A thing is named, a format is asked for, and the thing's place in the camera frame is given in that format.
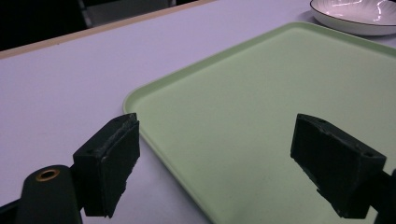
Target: white bowl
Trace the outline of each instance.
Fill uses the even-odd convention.
[[[388,0],[312,0],[315,19],[354,35],[396,33],[396,3]]]

